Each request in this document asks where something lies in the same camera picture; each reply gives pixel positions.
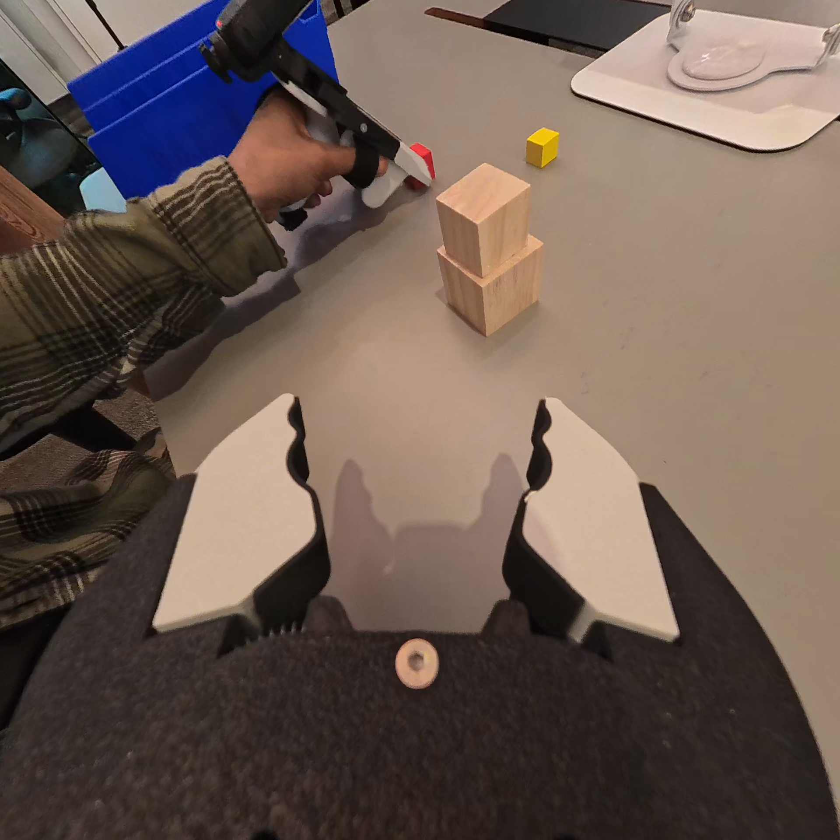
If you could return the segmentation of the black flat tablet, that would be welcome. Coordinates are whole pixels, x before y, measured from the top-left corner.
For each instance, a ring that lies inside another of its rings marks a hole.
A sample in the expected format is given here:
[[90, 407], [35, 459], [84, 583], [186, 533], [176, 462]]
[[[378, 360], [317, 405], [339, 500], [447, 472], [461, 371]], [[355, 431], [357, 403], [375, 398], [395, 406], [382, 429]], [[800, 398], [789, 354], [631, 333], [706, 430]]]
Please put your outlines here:
[[669, 11], [667, 4], [638, 1], [510, 1], [482, 20], [496, 34], [603, 53]]

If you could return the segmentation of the teal office chair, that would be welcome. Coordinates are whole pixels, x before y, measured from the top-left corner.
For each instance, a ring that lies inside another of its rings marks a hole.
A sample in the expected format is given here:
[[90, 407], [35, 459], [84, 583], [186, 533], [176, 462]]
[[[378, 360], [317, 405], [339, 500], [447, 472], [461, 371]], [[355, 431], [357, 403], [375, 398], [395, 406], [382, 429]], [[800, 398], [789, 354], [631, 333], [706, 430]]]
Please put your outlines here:
[[86, 209], [81, 183], [98, 168], [82, 139], [4, 63], [1, 165], [64, 217]]

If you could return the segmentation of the person's plaid shirt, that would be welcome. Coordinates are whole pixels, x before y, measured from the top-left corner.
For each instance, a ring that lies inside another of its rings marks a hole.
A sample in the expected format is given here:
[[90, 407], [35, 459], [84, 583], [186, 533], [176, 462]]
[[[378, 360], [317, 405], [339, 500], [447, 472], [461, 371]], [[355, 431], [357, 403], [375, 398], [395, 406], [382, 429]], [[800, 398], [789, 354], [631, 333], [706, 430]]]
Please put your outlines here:
[[70, 606], [175, 482], [160, 428], [84, 458], [53, 487], [1, 496], [1, 629]]

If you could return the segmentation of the red wooden cube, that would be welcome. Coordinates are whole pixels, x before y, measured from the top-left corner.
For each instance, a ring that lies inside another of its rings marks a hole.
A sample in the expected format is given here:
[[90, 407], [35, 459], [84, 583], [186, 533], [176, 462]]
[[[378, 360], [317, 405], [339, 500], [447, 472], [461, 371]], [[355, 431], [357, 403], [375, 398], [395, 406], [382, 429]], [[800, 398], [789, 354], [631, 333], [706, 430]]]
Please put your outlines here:
[[[423, 161], [425, 162], [427, 173], [430, 178], [430, 182], [435, 179], [435, 168], [434, 168], [434, 159], [433, 153], [428, 147], [424, 146], [422, 143], [413, 143], [411, 145], [411, 150], [416, 153]], [[421, 190], [425, 188], [427, 185], [423, 184], [421, 181], [418, 181], [417, 178], [413, 176], [408, 176], [406, 178], [405, 184], [407, 187], [413, 190]]]

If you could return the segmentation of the person's left hand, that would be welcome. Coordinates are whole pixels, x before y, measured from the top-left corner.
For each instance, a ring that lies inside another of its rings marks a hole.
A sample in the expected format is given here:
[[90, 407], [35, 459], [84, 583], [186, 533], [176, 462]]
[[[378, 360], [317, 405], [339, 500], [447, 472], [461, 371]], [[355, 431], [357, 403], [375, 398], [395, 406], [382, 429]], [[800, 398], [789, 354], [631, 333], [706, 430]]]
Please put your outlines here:
[[287, 91], [270, 89], [227, 157], [266, 224], [284, 207], [319, 205], [332, 193], [332, 180], [354, 168], [357, 150], [314, 139], [304, 114]]

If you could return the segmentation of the large natural wooden cube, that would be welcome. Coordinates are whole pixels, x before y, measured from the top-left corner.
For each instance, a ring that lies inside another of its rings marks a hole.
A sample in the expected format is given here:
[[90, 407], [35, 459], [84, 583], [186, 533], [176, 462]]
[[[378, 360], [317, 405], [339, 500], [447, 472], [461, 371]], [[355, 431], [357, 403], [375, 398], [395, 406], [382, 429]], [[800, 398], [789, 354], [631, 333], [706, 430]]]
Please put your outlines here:
[[478, 276], [437, 249], [447, 304], [482, 335], [489, 336], [539, 300], [544, 245], [530, 235], [527, 244], [493, 269]]

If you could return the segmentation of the person's dark trousers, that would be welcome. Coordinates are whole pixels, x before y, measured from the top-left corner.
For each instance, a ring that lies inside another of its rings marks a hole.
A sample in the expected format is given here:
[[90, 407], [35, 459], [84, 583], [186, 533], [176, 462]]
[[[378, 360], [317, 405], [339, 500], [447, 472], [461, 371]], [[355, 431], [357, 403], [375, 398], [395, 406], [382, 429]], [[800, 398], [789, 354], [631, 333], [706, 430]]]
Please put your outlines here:
[[1, 632], [1, 730], [12, 719], [25, 687], [70, 605], [38, 615]]

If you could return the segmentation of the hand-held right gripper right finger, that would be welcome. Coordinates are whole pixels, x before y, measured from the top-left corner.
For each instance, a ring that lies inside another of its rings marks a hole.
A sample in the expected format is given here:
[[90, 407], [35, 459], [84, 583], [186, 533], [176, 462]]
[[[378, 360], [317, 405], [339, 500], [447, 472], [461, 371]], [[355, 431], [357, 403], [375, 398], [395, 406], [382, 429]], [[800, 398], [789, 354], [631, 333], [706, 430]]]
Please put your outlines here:
[[637, 474], [555, 397], [538, 404], [527, 487], [501, 572], [538, 635], [582, 644], [608, 625], [679, 639]]

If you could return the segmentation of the white stand with wooden board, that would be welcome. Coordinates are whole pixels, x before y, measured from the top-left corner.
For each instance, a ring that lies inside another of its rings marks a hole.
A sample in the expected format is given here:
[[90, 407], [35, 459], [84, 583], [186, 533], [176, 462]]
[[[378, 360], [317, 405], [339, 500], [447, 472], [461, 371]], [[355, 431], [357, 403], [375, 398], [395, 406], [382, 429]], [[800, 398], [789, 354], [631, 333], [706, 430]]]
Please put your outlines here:
[[671, 4], [576, 73], [593, 102], [746, 151], [787, 151], [839, 115], [839, 26]]

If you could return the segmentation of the blue plastic bin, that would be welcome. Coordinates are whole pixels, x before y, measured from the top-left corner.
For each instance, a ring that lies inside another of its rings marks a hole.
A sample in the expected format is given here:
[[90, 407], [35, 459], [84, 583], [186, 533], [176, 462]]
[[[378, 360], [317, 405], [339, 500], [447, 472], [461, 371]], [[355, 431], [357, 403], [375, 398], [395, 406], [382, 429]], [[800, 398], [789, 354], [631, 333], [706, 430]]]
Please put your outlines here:
[[273, 83], [227, 84], [205, 62], [200, 44], [226, 5], [196, 7], [69, 83], [93, 128], [89, 146], [125, 199], [228, 155]]

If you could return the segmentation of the small natural wooden cube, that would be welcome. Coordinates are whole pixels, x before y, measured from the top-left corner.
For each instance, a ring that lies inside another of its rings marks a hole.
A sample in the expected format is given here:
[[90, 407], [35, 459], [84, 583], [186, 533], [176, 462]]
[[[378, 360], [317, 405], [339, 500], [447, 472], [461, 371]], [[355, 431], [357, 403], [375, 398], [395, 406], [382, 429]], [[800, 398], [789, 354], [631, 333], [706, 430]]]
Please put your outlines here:
[[489, 163], [436, 198], [446, 254], [478, 277], [486, 277], [527, 244], [531, 186]]

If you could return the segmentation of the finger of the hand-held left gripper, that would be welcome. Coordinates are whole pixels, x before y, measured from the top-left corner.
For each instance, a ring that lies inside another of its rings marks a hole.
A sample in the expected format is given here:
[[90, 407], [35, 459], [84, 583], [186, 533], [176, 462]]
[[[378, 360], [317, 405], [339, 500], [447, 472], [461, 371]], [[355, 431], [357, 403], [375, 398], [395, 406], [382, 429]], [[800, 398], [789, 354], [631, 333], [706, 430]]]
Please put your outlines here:
[[406, 178], [413, 176], [423, 184], [431, 186], [432, 182], [430, 182], [425, 162], [410, 147], [411, 145], [408, 146], [405, 143], [400, 143], [400, 148], [395, 155], [394, 163], [405, 173]]

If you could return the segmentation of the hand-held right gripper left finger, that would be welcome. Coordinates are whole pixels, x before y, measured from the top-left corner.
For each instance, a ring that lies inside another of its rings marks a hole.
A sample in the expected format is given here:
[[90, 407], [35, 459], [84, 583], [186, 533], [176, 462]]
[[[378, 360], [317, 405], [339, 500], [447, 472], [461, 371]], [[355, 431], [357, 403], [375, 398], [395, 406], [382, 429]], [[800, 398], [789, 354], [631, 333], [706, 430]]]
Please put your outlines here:
[[222, 618], [248, 635], [301, 625], [330, 577], [320, 502], [309, 486], [301, 404], [283, 394], [196, 469], [152, 627]]

